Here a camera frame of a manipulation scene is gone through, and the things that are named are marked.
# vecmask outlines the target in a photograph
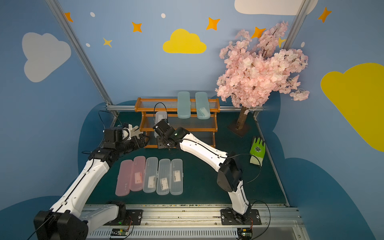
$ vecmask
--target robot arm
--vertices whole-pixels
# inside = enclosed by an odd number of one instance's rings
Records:
[[[220,151],[196,138],[188,130],[170,127],[163,119],[153,129],[159,135],[158,144],[164,147],[177,147],[189,152],[208,163],[216,172],[217,184],[228,192],[238,222],[244,223],[249,218],[250,206],[243,189],[242,170],[240,163],[233,154]]]
[[[182,127],[175,130],[164,119],[153,128],[159,135],[159,148],[180,148],[202,159],[218,172],[217,183],[228,192],[236,220],[245,223],[249,218],[250,206],[243,190],[240,163],[231,157],[233,154],[209,146]],[[83,240],[88,232],[118,217],[121,211],[115,204],[106,204],[86,215],[81,215],[81,211],[97,183],[114,162],[121,155],[147,145],[149,137],[137,133],[136,129],[127,124],[124,128],[113,127],[104,131],[102,147],[91,153],[71,187],[49,211],[40,211],[36,215],[33,223],[38,240]]]
[[[85,239],[88,232],[117,218],[119,207],[114,204],[106,204],[86,215],[81,215],[81,211],[97,183],[119,157],[147,145],[149,137],[136,129],[130,124],[105,129],[102,147],[91,153],[69,189],[49,211],[36,215],[33,223],[39,240]]]

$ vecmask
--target artificial cherry blossom tree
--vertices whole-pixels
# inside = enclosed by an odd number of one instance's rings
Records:
[[[276,24],[264,31],[259,43],[251,51],[247,51],[252,41],[249,32],[239,31],[236,38],[240,41],[229,45],[220,51],[220,58],[227,64],[225,74],[217,80],[217,96],[225,101],[229,96],[235,107],[242,106],[237,129],[244,125],[249,110],[262,106],[272,91],[290,93],[294,101],[308,98],[309,91],[299,89],[299,75],[291,78],[291,73],[299,73],[308,65],[308,56],[298,49],[281,49],[274,53],[279,45],[279,38],[284,37],[288,23]]]

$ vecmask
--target vent grille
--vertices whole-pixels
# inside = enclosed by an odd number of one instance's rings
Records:
[[[236,238],[232,228],[158,228],[134,229],[129,238]]]
[[[89,233],[87,238],[108,239],[109,236],[111,236],[110,230],[98,230],[98,229],[96,229],[95,231]]]

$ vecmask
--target label sticker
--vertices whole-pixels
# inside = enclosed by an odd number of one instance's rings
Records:
[[[168,180],[166,177],[160,179],[160,182],[161,182],[161,190],[167,190],[169,188],[168,187]]]
[[[135,184],[142,183],[141,172],[135,172]]]
[[[156,178],[156,176],[150,176],[148,178],[148,188],[154,188],[155,187],[155,178]]]
[[[173,181],[174,182],[180,182],[180,170],[173,171]]]

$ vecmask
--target yellow star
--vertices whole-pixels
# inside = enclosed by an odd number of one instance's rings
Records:
[[[255,33],[252,35],[251,38],[259,38],[262,36],[263,32],[264,32],[265,28],[263,29],[258,29],[257,27],[255,27]]]
[[[103,38],[103,39],[104,39],[104,41],[105,41],[104,45],[108,45],[108,46],[112,47],[112,46],[111,46],[111,42],[112,42],[112,40],[107,41],[107,40],[105,40],[105,38]]]
[[[328,15],[331,13],[332,11],[328,11],[327,10],[327,7],[324,9],[324,12],[322,13],[322,15],[318,18],[320,20],[323,21],[323,23],[325,22],[325,19],[328,17]]]
[[[136,23],[132,22],[132,24],[133,24],[133,32],[139,31],[139,32],[142,33],[142,31],[141,31],[141,23],[136,24]]]
[[[73,22],[73,20],[71,19],[71,13],[65,13],[65,16],[68,21]]]
[[[279,48],[281,48],[281,44],[285,41],[285,39],[279,38]]]
[[[209,24],[208,24],[208,27],[207,27],[207,30],[208,29],[213,29],[215,31],[217,31],[217,23],[220,21],[220,19],[212,19],[212,18],[209,18]]]

